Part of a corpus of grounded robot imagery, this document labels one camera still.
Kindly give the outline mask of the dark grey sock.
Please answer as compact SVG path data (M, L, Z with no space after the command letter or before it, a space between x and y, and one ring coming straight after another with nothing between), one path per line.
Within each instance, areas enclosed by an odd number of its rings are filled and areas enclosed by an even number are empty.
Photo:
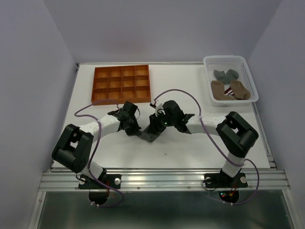
M160 135L162 131L150 131L149 127L146 127L143 131L140 132L139 138L145 140L146 142L152 143L155 141Z

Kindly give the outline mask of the grey sock pair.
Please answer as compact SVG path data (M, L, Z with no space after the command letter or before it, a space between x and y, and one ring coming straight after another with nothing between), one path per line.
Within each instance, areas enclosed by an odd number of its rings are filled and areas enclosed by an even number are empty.
M233 69L229 69L227 72L214 70L213 73L215 78L225 85L230 84L231 81L239 78L239 73Z

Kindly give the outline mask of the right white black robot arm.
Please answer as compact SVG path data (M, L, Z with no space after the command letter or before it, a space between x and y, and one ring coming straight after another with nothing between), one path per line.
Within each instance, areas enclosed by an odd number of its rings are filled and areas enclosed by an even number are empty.
M220 172L206 175L204 183L207 188L238 186L241 183L240 171L245 157L259 134L237 112L204 121L199 115L185 114L173 100L153 107L155 112L150 115L150 123L143 131L146 141L153 142L168 127L174 127L183 134L206 134L208 137L217 135L226 146L228 154Z

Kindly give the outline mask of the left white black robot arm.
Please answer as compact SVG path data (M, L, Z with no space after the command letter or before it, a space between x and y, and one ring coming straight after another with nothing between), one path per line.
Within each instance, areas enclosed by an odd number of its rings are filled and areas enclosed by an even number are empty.
M122 108L100 119L77 111L76 117L89 117L94 121L81 126L67 125L52 152L52 159L75 174L88 177L94 187L108 188L106 169L93 162L93 156L102 137L119 131L127 136L140 135L141 128L135 117L138 110L138 106L127 101Z

